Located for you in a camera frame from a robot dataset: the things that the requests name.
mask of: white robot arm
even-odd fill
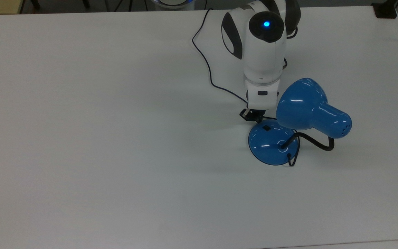
[[[277,103],[286,36],[300,20],[297,0],[256,0],[229,11],[221,25],[227,50],[243,61],[246,120],[260,122]]]

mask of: round blue base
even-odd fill
[[[276,120],[267,119],[251,128],[248,145],[253,155],[261,162],[282,165],[288,162],[287,154],[291,154],[291,158],[296,155],[297,139],[285,149],[280,147],[293,134],[292,129],[279,125]]]

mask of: blue desk lamp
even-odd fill
[[[248,136],[253,155],[270,165],[288,162],[292,166],[291,159],[299,149],[298,137],[330,151],[334,148],[334,139],[346,136],[352,125],[349,115],[329,105],[322,87],[310,78],[300,79],[287,88],[278,102],[276,117],[276,120],[264,120],[255,125]],[[310,128],[327,135],[330,145],[294,132]]]

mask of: black flexible neck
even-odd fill
[[[294,141],[294,139],[296,139],[297,137],[305,138],[306,140],[311,142],[313,145],[316,145],[317,147],[321,148],[324,151],[332,151],[334,148],[334,139],[331,137],[328,137],[329,145],[326,146],[326,145],[319,143],[318,141],[316,141],[316,139],[308,136],[305,133],[296,132],[283,145],[281,145],[281,149],[288,147]]]

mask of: white table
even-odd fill
[[[398,239],[398,19],[302,9],[283,82],[315,79],[353,128],[290,168],[250,153],[243,102],[209,84],[190,42],[204,14],[0,16],[0,249]],[[243,94],[224,14],[197,44]]]

